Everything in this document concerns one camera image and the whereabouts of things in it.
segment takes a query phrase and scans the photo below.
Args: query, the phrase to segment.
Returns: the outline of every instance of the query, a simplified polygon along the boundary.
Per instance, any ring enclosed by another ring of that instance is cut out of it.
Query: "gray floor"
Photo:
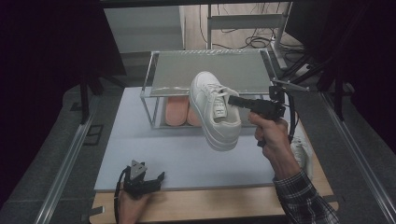
[[[127,70],[130,76],[120,79],[131,86],[141,85],[144,66],[128,67]],[[314,78],[309,79],[302,85],[311,85],[314,81]],[[101,82],[105,86],[105,92],[92,121],[92,132],[102,129],[101,137],[96,146],[91,146],[97,140],[95,136],[86,137],[86,145],[78,154],[50,223],[88,223],[87,215],[95,193],[93,186],[122,96],[122,88],[105,79],[101,79]],[[319,94],[315,91],[296,91],[293,95],[301,121],[339,202],[337,214],[341,222],[387,223]],[[0,223],[34,222],[78,128],[81,114],[75,110],[75,104],[79,104],[79,87],[64,95],[64,107],[59,118],[29,170],[5,203],[0,212]],[[390,197],[396,199],[395,155],[360,116],[347,97],[344,98],[344,115],[347,127],[353,133],[378,179]],[[284,218],[252,217],[201,220],[196,223],[284,223]]]

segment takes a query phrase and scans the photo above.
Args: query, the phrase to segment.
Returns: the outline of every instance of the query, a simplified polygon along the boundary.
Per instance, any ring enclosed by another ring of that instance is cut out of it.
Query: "white sneaker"
[[[207,143],[217,151],[233,149],[241,131],[238,108],[227,103],[230,95],[239,96],[209,72],[199,73],[191,83],[191,107],[201,121]]]
[[[306,142],[306,137],[300,127],[296,127],[293,140],[291,140],[291,151],[297,163],[305,171],[309,179],[313,177],[312,148]]]

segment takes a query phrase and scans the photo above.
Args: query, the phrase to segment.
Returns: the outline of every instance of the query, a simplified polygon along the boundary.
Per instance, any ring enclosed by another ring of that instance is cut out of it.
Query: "shoelace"
[[[221,86],[220,84],[206,84],[204,85],[204,87],[205,87],[205,94],[208,98],[212,97],[213,92],[218,93],[217,97],[225,96],[228,94],[227,92],[221,92],[226,87]]]

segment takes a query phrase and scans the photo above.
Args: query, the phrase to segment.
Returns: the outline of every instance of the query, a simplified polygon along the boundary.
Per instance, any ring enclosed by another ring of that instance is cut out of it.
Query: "person's arm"
[[[124,190],[119,194],[119,224],[135,224],[143,214],[150,194],[144,194],[140,199],[133,199]]]
[[[271,162],[276,177],[276,194],[286,215],[294,223],[339,223],[334,209],[318,195],[310,179],[300,169],[291,152],[288,123],[263,119],[249,113],[257,125],[255,138],[265,140],[262,154]]]

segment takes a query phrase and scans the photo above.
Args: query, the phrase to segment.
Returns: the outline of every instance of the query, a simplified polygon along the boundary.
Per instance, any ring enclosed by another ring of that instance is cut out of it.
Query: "plaid shirt sleeve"
[[[318,194],[304,171],[283,179],[274,179],[276,194],[293,223],[339,223],[334,209]]]

